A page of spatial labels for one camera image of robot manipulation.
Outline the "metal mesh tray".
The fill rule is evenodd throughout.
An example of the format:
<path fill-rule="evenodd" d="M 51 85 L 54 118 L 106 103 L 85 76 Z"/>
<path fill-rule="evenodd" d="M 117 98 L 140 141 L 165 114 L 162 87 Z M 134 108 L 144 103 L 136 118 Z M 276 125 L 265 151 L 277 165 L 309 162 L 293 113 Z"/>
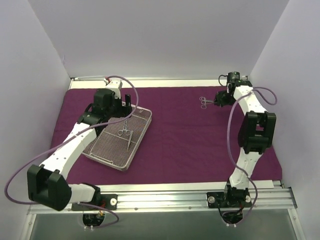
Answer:
<path fill-rule="evenodd" d="M 87 158 L 119 171 L 126 171 L 152 121 L 152 111 L 138 107 L 133 115 L 127 119 L 127 126 L 133 131 L 131 144 L 127 151 L 129 136 L 118 136 L 118 130 L 122 129 L 124 120 L 109 124 L 99 136 L 93 140 L 82 152 Z"/>

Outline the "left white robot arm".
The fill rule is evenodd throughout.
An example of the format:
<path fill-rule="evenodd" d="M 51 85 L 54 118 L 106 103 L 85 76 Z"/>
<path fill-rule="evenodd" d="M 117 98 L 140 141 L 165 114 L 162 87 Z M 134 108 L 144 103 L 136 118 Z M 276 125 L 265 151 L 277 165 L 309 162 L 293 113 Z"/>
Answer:
<path fill-rule="evenodd" d="M 81 203 L 90 210 L 97 209 L 103 202 L 101 189 L 89 183 L 69 184 L 68 174 L 85 148 L 111 124 L 110 119 L 116 124 L 127 120 L 132 112 L 130 94 L 121 97 L 120 90 L 98 89 L 63 143 L 40 165 L 28 168 L 28 198 L 56 211 Z"/>

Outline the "steel forceps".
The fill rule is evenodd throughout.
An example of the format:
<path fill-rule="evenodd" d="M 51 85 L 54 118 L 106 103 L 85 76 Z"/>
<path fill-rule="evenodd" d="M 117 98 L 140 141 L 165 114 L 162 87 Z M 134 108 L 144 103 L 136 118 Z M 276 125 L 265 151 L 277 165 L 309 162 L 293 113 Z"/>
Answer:
<path fill-rule="evenodd" d="M 122 129 L 118 130 L 118 136 L 129 136 L 131 134 L 131 131 L 128 129 L 128 121 L 123 121 Z"/>
<path fill-rule="evenodd" d="M 201 104 L 201 109 L 206 109 L 207 108 L 207 105 L 211 105 L 211 104 L 214 104 L 215 102 L 213 103 L 210 103 L 210 102 L 207 102 L 206 104 L 202 104 L 202 102 L 200 101 L 200 104 Z"/>

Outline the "purple cloth wrap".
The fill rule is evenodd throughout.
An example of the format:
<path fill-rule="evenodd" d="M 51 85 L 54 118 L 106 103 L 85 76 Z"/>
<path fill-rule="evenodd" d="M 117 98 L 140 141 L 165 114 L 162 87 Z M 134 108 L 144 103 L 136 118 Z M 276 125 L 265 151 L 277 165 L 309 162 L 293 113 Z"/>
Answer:
<path fill-rule="evenodd" d="M 232 107 L 209 105 L 219 87 L 122 89 L 132 103 L 152 111 L 152 120 L 126 171 L 85 156 L 72 166 L 67 182 L 94 185 L 225 182 L 234 171 L 228 155 L 227 126 Z M 238 132 L 244 115 L 236 107 L 230 125 L 230 149 L 238 159 Z"/>

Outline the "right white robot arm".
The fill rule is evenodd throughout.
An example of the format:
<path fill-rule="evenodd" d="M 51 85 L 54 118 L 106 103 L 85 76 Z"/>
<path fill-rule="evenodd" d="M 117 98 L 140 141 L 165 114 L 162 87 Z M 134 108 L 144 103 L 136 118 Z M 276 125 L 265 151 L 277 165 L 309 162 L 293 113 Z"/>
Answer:
<path fill-rule="evenodd" d="M 222 193 L 223 203 L 230 207 L 248 194 L 255 166 L 273 142 L 277 116 L 262 106 L 256 94 L 259 94 L 269 105 L 274 106 L 278 103 L 278 98 L 272 90 L 249 85 L 236 86 L 234 91 L 219 91 L 214 99 L 214 104 L 217 106 L 232 106 L 227 123 L 226 141 L 227 152 L 234 165 L 234 171 Z M 240 106 L 244 118 L 237 136 L 240 152 L 237 161 L 235 161 L 231 152 L 230 132 L 233 113 L 237 105 Z"/>

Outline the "steel surgical scissors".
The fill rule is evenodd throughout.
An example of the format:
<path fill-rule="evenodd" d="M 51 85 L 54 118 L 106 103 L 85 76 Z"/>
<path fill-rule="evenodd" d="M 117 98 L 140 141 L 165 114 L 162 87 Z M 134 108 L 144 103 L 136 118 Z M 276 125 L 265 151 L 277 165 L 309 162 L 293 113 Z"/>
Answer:
<path fill-rule="evenodd" d="M 201 97 L 199 98 L 199 100 L 202 102 L 202 104 L 213 103 L 213 102 L 214 102 L 214 100 L 207 99 L 207 98 L 204 97 L 204 96 L 201 96 Z"/>

